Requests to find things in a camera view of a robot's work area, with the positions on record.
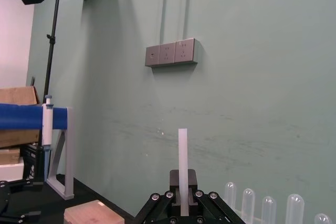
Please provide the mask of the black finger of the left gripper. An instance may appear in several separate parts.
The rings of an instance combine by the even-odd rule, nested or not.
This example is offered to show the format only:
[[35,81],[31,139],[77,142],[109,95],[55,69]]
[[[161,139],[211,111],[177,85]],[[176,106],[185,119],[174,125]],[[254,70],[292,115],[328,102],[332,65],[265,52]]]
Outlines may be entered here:
[[1,189],[7,190],[42,190],[44,183],[35,179],[21,179],[15,181],[1,180]]
[[39,221],[41,211],[30,211],[23,214],[1,213],[1,223],[36,223]]

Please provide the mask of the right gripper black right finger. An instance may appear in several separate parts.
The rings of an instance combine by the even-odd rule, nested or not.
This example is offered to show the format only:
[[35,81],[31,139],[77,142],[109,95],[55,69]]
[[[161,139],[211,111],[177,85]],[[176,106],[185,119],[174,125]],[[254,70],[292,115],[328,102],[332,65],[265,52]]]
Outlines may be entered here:
[[245,223],[217,192],[198,189],[194,169],[188,169],[188,189],[189,215],[203,219],[198,223]]

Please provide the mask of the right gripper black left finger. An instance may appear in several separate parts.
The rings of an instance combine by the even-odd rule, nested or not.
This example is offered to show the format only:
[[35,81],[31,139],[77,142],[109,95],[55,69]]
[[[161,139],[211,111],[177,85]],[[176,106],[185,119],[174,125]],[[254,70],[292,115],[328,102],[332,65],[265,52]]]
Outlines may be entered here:
[[170,171],[170,187],[164,194],[153,193],[144,204],[133,223],[180,223],[181,197],[179,191],[179,172]]

